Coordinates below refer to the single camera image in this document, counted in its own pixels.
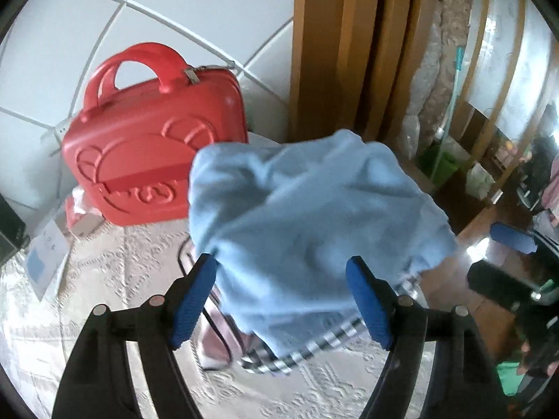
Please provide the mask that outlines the blue garment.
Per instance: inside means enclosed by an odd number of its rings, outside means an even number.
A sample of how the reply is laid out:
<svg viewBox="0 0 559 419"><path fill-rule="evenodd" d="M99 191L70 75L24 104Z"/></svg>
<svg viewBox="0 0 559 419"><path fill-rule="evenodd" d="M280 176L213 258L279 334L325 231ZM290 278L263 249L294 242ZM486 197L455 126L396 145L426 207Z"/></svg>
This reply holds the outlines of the blue garment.
<svg viewBox="0 0 559 419"><path fill-rule="evenodd" d="M219 263L222 312L279 358L357 317L345 275L352 257L395 287L457 247L446 213L394 153L347 130L201 149L189 233Z"/></svg>

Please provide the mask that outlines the white lace tablecloth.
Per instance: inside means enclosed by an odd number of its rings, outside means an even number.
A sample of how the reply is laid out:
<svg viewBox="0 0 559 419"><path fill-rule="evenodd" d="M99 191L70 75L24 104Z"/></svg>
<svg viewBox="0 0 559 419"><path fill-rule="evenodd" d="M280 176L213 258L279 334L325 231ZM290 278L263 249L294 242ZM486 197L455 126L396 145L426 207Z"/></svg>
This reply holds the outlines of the white lace tablecloth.
<svg viewBox="0 0 559 419"><path fill-rule="evenodd" d="M386 402L390 354L362 323L290 364L209 371L198 346L216 261L186 220L54 221L1 268L1 365L33 418L361 418Z"/></svg>

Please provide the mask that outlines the pink garment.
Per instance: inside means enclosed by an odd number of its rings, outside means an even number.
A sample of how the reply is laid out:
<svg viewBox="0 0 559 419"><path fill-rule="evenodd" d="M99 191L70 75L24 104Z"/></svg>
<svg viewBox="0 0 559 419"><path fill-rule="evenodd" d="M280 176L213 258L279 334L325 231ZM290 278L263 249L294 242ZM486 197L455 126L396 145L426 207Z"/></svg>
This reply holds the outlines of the pink garment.
<svg viewBox="0 0 559 419"><path fill-rule="evenodd" d="M221 371L242 359L260 343L254 334L242 333L234 320L222 313L221 293L212 287L195 333L193 351L204 371Z"/></svg>

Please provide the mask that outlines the clear plastic document sleeve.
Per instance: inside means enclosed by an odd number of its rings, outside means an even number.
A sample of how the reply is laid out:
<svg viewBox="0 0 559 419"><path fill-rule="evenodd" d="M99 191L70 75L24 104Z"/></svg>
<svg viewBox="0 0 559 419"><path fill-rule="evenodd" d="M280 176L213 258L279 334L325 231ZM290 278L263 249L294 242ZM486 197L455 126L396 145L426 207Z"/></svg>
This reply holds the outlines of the clear plastic document sleeve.
<svg viewBox="0 0 559 419"><path fill-rule="evenodd" d="M39 301L60 284L69 252L69 239L55 220L48 220L31 241L25 260L28 282Z"/></svg>

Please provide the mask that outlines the black white checkered garment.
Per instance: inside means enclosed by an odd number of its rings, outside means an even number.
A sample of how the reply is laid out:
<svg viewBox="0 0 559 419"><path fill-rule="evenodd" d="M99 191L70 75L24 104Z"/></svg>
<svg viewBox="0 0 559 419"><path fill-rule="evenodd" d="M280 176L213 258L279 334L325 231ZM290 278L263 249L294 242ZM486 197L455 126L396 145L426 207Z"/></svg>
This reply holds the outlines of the black white checkered garment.
<svg viewBox="0 0 559 419"><path fill-rule="evenodd" d="M241 356L253 374L288 374L367 331L346 271L250 270L230 283L227 313L259 341Z"/></svg>

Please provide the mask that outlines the red white small packet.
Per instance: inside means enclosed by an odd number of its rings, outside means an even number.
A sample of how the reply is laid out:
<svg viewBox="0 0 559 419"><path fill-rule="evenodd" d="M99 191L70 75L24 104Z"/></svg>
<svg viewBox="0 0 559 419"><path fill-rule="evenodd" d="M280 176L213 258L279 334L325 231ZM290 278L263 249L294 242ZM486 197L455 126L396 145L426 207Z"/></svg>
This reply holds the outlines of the red white small packet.
<svg viewBox="0 0 559 419"><path fill-rule="evenodd" d="M71 194L65 199L64 210L67 228L76 238L89 236L105 220L80 185L74 187Z"/></svg>

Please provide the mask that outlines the black framed picture box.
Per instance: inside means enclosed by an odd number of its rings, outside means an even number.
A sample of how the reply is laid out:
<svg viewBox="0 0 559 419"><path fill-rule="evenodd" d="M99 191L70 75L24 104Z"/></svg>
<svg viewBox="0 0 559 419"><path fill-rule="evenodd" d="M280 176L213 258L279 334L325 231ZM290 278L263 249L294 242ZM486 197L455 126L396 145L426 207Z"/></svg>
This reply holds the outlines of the black framed picture box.
<svg viewBox="0 0 559 419"><path fill-rule="evenodd" d="M0 262L4 265L8 259L16 255L29 241L26 235L27 226L10 207L3 196L0 196Z"/></svg>

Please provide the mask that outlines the red plastic suitcase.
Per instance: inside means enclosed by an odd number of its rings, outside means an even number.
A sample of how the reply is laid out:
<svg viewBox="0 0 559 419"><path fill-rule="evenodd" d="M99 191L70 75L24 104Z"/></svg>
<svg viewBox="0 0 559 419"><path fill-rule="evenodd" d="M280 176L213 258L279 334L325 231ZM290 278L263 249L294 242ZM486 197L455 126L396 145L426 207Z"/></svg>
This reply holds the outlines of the red plastic suitcase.
<svg viewBox="0 0 559 419"><path fill-rule="evenodd" d="M97 67L61 153L101 215L130 226L186 218L196 153L247 140L231 66L193 67L164 44L142 43Z"/></svg>

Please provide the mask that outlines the white power strip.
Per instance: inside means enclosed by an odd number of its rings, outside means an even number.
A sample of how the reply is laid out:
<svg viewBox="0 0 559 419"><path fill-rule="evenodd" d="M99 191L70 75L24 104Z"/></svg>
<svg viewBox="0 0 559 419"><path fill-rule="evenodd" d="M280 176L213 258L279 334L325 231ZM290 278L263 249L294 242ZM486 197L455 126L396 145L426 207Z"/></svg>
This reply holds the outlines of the white power strip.
<svg viewBox="0 0 559 419"><path fill-rule="evenodd" d="M61 150L64 136L69 130L69 127L74 120L73 116L69 116L56 126L48 129L41 137L41 147L48 157L58 154Z"/></svg>

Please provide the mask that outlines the wooden door frame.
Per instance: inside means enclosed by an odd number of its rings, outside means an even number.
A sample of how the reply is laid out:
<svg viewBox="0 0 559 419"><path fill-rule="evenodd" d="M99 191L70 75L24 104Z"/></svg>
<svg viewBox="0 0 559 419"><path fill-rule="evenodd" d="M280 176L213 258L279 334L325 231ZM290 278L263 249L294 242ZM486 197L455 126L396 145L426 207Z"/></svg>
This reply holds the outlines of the wooden door frame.
<svg viewBox="0 0 559 419"><path fill-rule="evenodd" d="M439 0L295 0L288 138L394 145Z"/></svg>

